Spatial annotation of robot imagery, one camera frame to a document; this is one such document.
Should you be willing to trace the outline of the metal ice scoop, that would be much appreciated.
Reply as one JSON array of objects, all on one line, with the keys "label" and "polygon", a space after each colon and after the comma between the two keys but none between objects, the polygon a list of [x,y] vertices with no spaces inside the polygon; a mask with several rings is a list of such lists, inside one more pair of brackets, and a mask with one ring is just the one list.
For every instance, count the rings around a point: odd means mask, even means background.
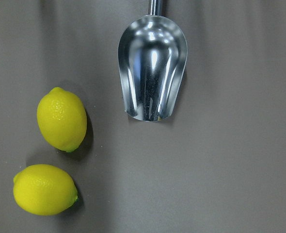
[{"label": "metal ice scoop", "polygon": [[161,121],[173,113],[184,75],[188,46],[180,27],[162,16],[162,1],[132,22],[118,46],[126,113],[140,121]]}]

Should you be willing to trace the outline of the whole yellow lemon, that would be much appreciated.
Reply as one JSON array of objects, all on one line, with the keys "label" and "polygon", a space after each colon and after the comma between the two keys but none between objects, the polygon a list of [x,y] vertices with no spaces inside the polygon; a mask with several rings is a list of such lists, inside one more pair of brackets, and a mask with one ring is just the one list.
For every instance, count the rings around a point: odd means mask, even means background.
[{"label": "whole yellow lemon", "polygon": [[28,166],[14,176],[13,184],[18,206],[35,215],[59,214],[78,200],[78,191],[71,176],[52,165]]},{"label": "whole yellow lemon", "polygon": [[65,152],[75,151],[87,131],[87,115],[82,101],[60,87],[53,88],[40,100],[37,123],[44,139]]}]

